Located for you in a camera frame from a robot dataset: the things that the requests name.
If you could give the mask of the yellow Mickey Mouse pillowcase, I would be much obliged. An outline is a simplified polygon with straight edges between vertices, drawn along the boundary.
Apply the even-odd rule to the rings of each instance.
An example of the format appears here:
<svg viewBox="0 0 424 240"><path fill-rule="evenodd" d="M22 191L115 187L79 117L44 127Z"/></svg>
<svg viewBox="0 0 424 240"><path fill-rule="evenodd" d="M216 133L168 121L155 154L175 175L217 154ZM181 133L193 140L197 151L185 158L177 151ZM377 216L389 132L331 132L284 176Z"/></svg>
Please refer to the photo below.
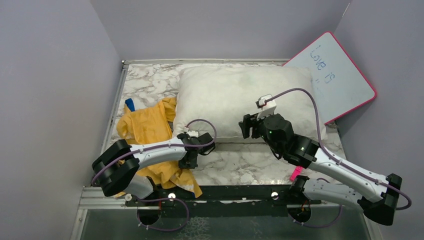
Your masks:
<svg viewBox="0 0 424 240"><path fill-rule="evenodd" d="M124 114L116 125L121 139L128 144L153 144L169 140L172 123L176 116L177 99L167 97L153 107L136 109L134 102L128 98L124 102ZM137 175L152 178L156 185L164 189L179 187L198 198L203 192L191 170L180 169L176 161L167 161L140 169Z"/></svg>

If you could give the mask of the white pillow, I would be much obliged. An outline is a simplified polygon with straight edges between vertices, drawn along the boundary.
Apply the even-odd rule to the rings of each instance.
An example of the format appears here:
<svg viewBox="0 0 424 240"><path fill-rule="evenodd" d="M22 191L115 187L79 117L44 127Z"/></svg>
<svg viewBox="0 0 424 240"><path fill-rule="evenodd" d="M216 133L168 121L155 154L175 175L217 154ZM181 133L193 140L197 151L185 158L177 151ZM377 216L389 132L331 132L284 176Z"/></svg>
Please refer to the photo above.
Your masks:
<svg viewBox="0 0 424 240"><path fill-rule="evenodd" d="M253 143L244 139L239 122L259 110L257 100L275 97L275 112L290 121L296 134L314 140L327 138L310 100L312 74L304 67L195 66L180 71L173 135L185 126L209 132L219 143Z"/></svg>

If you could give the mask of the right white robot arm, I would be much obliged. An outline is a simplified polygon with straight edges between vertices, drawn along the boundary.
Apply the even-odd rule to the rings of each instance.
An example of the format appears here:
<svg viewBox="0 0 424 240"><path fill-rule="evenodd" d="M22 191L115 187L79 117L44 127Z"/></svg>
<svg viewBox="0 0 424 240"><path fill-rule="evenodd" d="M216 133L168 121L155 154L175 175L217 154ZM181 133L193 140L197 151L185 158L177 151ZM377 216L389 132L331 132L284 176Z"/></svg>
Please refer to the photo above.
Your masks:
<svg viewBox="0 0 424 240"><path fill-rule="evenodd" d="M292 124L280 114L262 119L246 114L238 125L243 138L262 139L277 159L337 180L327 183L299 175L287 192L292 202L328 201L359 209L375 223L393 224L402 185L400 176L377 174L336 156L317 141L294 133Z"/></svg>

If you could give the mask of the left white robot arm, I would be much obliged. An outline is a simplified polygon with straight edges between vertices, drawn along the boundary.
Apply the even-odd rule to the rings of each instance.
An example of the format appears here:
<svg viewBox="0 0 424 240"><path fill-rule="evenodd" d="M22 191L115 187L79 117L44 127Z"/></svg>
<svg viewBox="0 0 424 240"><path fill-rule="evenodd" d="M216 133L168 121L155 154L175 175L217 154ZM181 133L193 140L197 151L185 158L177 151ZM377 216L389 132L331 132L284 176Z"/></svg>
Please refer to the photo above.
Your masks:
<svg viewBox="0 0 424 240"><path fill-rule="evenodd" d="M92 163L91 183L101 187L106 197L124 192L149 206L157 200L157 191L150 177L137 175L140 169L170 161L176 161L181 170L195 169L198 156L214 149L215 140L209 133L194 136L185 132L150 144L130 145L118 140Z"/></svg>

